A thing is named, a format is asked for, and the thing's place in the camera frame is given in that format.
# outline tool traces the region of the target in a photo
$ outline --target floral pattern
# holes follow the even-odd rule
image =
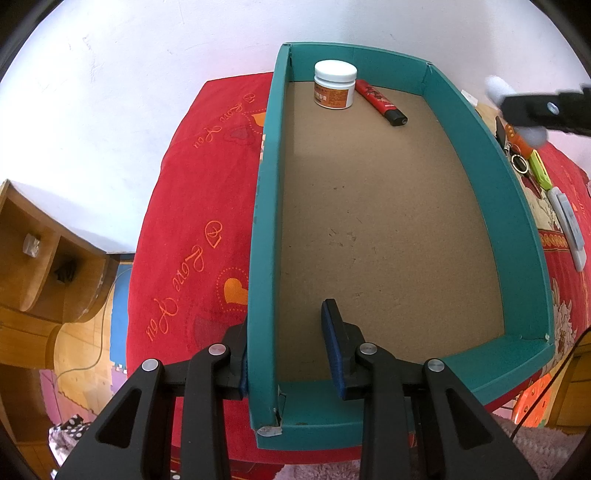
[[[519,180],[519,185],[523,190],[527,205],[530,207],[531,214],[534,217],[535,225],[541,230],[551,230],[554,232],[562,232],[560,223],[556,212],[548,200],[548,195],[545,190],[542,190],[542,198],[538,198],[537,195],[531,191],[531,188],[526,187],[521,180],[521,175],[513,170],[515,176]]]
[[[560,299],[560,289],[555,278],[552,278],[552,304],[554,310],[554,346],[556,348],[554,357],[542,369],[542,375],[548,373],[568,354],[577,338],[577,330],[573,330],[573,324],[570,321],[573,302],[569,300],[567,305],[564,300]]]

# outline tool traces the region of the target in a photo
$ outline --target white jar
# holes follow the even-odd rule
[[[314,101],[333,110],[353,103],[357,68],[340,60],[322,60],[314,65]]]

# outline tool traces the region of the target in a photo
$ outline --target red marker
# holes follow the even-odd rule
[[[384,95],[379,93],[374,87],[372,87],[365,80],[355,81],[355,90],[357,90],[365,99],[371,103],[375,109],[381,113],[390,125],[399,127],[408,122],[408,118],[402,113],[396,105],[388,100]]]

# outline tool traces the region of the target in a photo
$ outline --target key ring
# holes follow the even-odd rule
[[[521,164],[520,166],[516,165],[516,158],[517,161]],[[530,169],[529,165],[527,164],[527,161],[517,153],[511,156],[511,165],[513,165],[513,168],[517,173],[521,173],[522,175],[525,175]]]

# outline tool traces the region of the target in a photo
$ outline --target wooden cabinet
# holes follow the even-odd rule
[[[25,237],[39,240],[33,258]],[[90,320],[105,304],[118,260],[0,186],[0,364],[53,368],[59,326]]]
[[[48,446],[53,425],[45,413],[37,370],[0,365],[0,421],[39,478],[49,478],[57,469]]]
[[[546,426],[565,433],[584,433],[590,425],[591,333],[587,333],[573,352]]]

